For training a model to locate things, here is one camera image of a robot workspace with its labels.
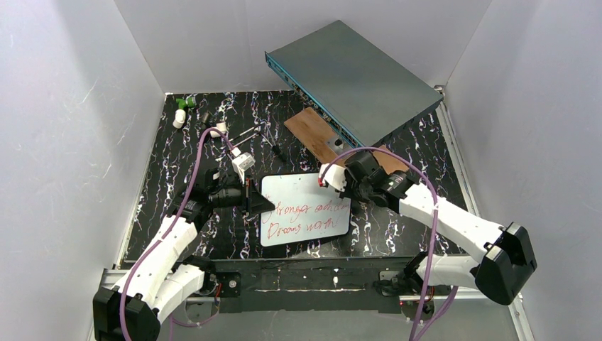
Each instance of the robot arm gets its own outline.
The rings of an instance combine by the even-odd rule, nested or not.
[[[429,189],[401,170],[387,174],[370,152],[356,153],[346,160],[345,167],[332,165],[324,180],[341,197],[374,202],[427,226],[432,223]],[[437,232],[469,255],[434,256],[428,285],[476,288],[492,301],[511,304],[537,268],[527,230],[515,223],[503,227],[489,222],[442,197],[437,205]],[[426,252],[421,252],[391,285],[416,291],[422,286],[426,264]]]
[[[184,197],[180,192],[172,210],[163,218],[161,227],[149,245],[162,238],[175,219]],[[182,216],[173,230],[148,254],[131,279],[128,292],[123,292],[128,271],[111,289],[100,288],[92,308],[94,333],[98,341],[123,340],[119,327],[119,299],[126,294],[126,324],[132,340],[156,340],[160,325],[188,296],[204,286],[212,284],[205,276],[206,268],[201,257],[191,256],[179,265],[172,276],[168,274],[180,258],[186,246],[192,242],[215,208],[239,207],[244,213],[262,213],[274,210],[274,204],[265,199],[250,178],[241,182],[238,176],[219,176],[214,168],[207,170],[192,189]]]

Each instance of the gray metal box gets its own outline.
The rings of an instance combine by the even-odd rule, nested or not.
[[[443,98],[342,21],[266,52],[266,62],[352,146],[380,146]]]

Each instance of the blue edge trim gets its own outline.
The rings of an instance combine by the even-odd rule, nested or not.
[[[318,105],[318,107],[322,110],[322,112],[326,113],[328,115],[328,117],[340,127],[340,128],[337,128],[337,127],[333,126],[331,122],[328,122],[326,119],[324,120],[326,123],[328,123],[328,125],[330,125],[330,127],[332,128],[332,130],[334,130],[334,132],[338,133],[338,135],[341,137],[341,139],[345,140],[345,142],[347,142],[347,144],[349,144],[352,147],[363,147],[363,144],[349,130],[347,130],[341,124],[341,122],[336,120],[328,112],[328,110],[326,110],[309,92],[307,92],[305,90],[305,88],[302,87],[295,80],[295,78],[293,78],[288,72],[286,72],[286,70],[284,70],[284,68],[282,66],[280,66],[280,64],[278,64],[278,62],[276,62],[267,52],[266,52],[266,63],[268,64],[268,67],[270,69],[272,69],[272,70],[274,70],[274,72],[276,72],[276,75],[278,75],[278,77],[282,78],[282,80],[291,87],[291,89],[295,89],[294,85],[297,85],[315,104]],[[341,129],[344,130],[354,141],[352,142],[345,136],[342,136],[339,131]]]

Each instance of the red handwriting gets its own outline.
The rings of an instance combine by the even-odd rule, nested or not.
[[[312,208],[312,206],[307,206],[307,205],[301,205],[301,206],[284,206],[282,204],[282,201],[278,202],[278,205],[276,205],[276,209],[274,211],[270,211],[269,214],[267,214],[262,220],[261,222],[263,224],[265,224],[266,222],[268,222],[270,220],[270,218],[272,217],[272,212],[276,212],[277,215],[290,215],[290,222],[296,222],[297,219],[299,219],[299,216],[302,213],[307,213],[307,211],[310,210],[310,208]]]
[[[277,222],[270,223],[270,228],[268,229],[268,239],[274,237],[279,237],[280,234],[297,234],[301,231],[301,224],[298,224],[295,227],[280,227],[280,224]]]
[[[318,220],[317,222],[313,222],[312,224],[305,225],[305,231],[311,232],[319,229],[327,229],[329,227],[336,227],[339,223],[340,217],[336,219],[336,221],[332,220],[332,218],[328,218],[326,221]],[[277,222],[270,223],[270,228],[268,229],[268,239],[272,237],[279,237],[281,235],[286,234],[298,234],[301,231],[301,224],[297,224],[297,226],[291,227],[280,227],[280,224]]]
[[[332,206],[332,200],[330,200],[326,205],[316,206],[314,212],[320,212],[320,211],[336,212],[336,211],[340,211],[340,210],[345,210],[347,208],[349,208],[349,205],[345,205],[345,204],[338,204],[338,205]]]

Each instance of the floor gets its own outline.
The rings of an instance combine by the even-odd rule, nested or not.
[[[187,117],[184,129],[177,130],[172,126],[177,109],[175,99],[188,96],[195,96],[199,105],[189,110],[191,114]],[[272,134],[288,155],[288,161],[283,163],[276,158],[261,137],[252,140],[245,149],[257,160],[251,174],[255,180],[259,180],[269,174],[318,171],[315,157],[283,124],[303,107],[302,100],[292,91],[168,96],[122,266],[128,267],[141,255],[158,231],[175,191],[190,177],[201,133],[198,121],[201,114],[209,112],[216,120],[225,121],[231,135],[237,135],[260,121],[269,122]],[[437,115],[431,114],[416,121],[409,129],[394,136],[387,145],[391,151],[422,169],[439,195],[466,209]],[[220,142],[205,144],[202,168],[229,166],[229,161],[216,161],[223,155],[224,148]],[[349,232],[340,237],[262,247],[258,237],[260,228],[257,215],[245,218],[236,209],[217,210],[184,256],[191,253],[212,259],[414,256],[425,249],[429,236],[429,230],[423,224],[399,217],[387,209],[365,204],[355,205]],[[444,237],[438,237],[436,245],[437,253],[461,252]]]

